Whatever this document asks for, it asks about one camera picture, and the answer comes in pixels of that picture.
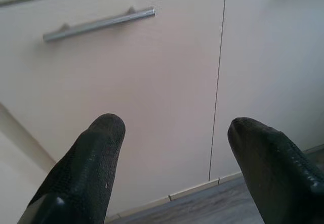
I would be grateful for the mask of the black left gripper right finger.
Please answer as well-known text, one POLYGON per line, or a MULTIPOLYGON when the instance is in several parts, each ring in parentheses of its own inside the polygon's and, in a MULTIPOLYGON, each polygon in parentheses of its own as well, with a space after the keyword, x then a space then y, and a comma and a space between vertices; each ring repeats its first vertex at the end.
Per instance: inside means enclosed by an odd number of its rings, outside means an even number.
POLYGON ((323 223, 323 172, 284 133, 239 117, 227 136, 264 223, 323 223))

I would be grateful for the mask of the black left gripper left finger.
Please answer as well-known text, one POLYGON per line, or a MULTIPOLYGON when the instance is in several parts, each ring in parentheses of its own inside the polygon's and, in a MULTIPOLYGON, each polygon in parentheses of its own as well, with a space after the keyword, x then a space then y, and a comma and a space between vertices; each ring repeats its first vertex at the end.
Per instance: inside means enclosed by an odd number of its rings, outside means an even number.
POLYGON ((104 223, 125 137, 123 120, 103 114, 46 176, 19 223, 104 223))

